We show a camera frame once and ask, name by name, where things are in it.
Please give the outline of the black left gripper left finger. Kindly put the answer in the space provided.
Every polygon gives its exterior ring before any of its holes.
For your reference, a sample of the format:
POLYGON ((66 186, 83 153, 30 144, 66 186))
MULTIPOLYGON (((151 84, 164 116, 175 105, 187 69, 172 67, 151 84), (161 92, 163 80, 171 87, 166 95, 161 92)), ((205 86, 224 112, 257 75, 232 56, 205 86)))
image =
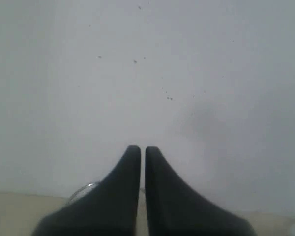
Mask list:
POLYGON ((44 217, 34 236, 134 236, 141 150, 130 145, 113 170, 89 193, 44 217))

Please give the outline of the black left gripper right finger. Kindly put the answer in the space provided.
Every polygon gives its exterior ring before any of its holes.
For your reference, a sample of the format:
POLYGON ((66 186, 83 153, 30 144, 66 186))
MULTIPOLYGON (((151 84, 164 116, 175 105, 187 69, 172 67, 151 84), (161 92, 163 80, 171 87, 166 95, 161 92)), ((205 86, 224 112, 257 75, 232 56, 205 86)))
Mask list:
POLYGON ((248 221, 185 183, 156 146, 146 148, 145 196, 151 236, 256 235, 248 221))

